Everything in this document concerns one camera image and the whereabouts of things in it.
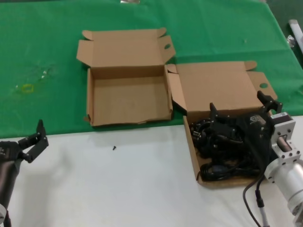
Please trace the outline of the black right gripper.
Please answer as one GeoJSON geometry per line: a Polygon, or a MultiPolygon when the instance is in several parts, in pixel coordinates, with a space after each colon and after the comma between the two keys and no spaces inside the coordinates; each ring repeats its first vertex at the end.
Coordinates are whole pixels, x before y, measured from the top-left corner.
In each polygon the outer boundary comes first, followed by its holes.
{"type": "Polygon", "coordinates": [[[236,119],[229,115],[220,116],[214,104],[210,103],[210,129],[213,135],[222,141],[244,142],[260,169],[264,171],[270,163],[273,152],[271,144],[273,126],[269,117],[280,114],[283,104],[260,90],[257,92],[257,98],[262,106],[256,112],[242,114],[236,119]]]}

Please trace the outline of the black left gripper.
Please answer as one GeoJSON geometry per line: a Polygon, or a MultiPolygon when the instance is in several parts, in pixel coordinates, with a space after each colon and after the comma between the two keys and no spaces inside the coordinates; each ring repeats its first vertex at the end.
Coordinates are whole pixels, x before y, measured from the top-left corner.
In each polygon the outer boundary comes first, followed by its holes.
{"type": "Polygon", "coordinates": [[[36,133],[19,140],[18,143],[12,141],[0,142],[0,165],[16,164],[19,166],[23,159],[32,163],[48,146],[43,120],[39,120],[36,133]],[[31,149],[27,153],[23,153],[22,149],[29,147],[31,149]]]}

